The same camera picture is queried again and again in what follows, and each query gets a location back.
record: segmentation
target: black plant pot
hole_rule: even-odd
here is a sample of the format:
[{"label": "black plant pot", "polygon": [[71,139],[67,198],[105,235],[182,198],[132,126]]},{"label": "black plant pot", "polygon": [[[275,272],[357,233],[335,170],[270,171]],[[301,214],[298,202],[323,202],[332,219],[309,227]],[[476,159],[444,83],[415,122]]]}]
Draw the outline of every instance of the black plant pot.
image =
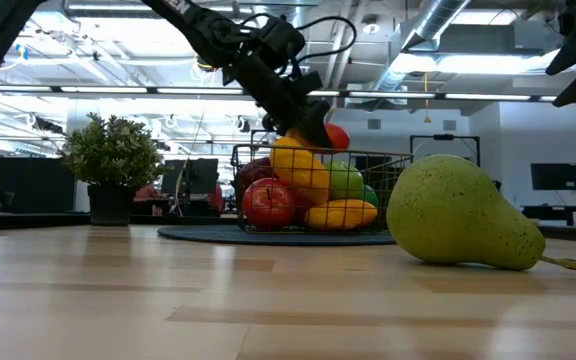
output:
[{"label": "black plant pot", "polygon": [[88,186],[90,223],[93,225],[128,225],[137,189],[115,184]]}]

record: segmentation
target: round dark mat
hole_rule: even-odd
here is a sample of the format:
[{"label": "round dark mat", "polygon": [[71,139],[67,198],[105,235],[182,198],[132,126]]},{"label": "round dark mat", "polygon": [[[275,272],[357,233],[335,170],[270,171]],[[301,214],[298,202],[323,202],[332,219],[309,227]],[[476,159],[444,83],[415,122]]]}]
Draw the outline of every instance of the round dark mat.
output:
[{"label": "round dark mat", "polygon": [[246,233],[234,225],[174,226],[157,230],[163,237],[222,244],[285,245],[285,246],[353,246],[394,245],[388,233],[380,234],[303,234]]}]

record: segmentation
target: wire basket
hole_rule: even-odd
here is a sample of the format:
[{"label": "wire basket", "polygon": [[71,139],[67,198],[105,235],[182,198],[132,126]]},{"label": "wire basket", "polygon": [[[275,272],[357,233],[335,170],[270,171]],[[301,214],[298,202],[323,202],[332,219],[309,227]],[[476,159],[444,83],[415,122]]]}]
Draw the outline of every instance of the wire basket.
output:
[{"label": "wire basket", "polygon": [[411,159],[410,154],[236,145],[231,164],[239,227],[246,232],[388,231],[390,194]]}]

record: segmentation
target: speckled pear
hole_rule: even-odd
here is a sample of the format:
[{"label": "speckled pear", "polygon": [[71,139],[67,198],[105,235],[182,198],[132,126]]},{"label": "speckled pear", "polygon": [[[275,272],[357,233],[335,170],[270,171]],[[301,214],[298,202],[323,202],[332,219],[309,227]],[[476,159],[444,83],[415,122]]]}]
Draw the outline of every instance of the speckled pear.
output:
[{"label": "speckled pear", "polygon": [[543,256],[537,226],[483,170],[457,156],[429,156],[404,170],[386,216],[397,244],[428,263],[526,270],[541,260],[576,270],[576,260]]}]

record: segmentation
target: wooden tabletop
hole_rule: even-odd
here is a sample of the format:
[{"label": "wooden tabletop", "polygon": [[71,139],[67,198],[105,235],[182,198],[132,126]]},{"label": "wooden tabletop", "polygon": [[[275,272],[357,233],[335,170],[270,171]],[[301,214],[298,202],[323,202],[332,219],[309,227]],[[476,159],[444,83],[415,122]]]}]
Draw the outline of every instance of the wooden tabletop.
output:
[{"label": "wooden tabletop", "polygon": [[[576,360],[576,272],[432,267],[397,246],[0,232],[0,359]],[[547,253],[576,258],[576,242]]]}]

